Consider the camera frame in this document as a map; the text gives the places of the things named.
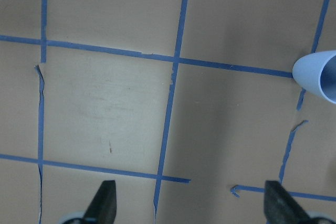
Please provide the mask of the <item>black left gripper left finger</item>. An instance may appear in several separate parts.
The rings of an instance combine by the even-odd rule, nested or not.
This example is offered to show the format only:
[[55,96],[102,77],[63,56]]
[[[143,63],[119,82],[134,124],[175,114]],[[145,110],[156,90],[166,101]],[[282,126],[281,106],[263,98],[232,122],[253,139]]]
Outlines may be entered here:
[[116,181],[104,180],[85,211],[82,223],[113,224],[116,215]]

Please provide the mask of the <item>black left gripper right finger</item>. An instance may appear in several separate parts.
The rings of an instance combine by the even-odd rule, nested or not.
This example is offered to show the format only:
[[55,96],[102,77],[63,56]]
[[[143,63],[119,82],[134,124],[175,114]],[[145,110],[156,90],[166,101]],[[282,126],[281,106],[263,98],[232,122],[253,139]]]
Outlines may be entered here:
[[307,212],[276,180],[265,181],[264,215],[268,223],[304,223],[311,219]]

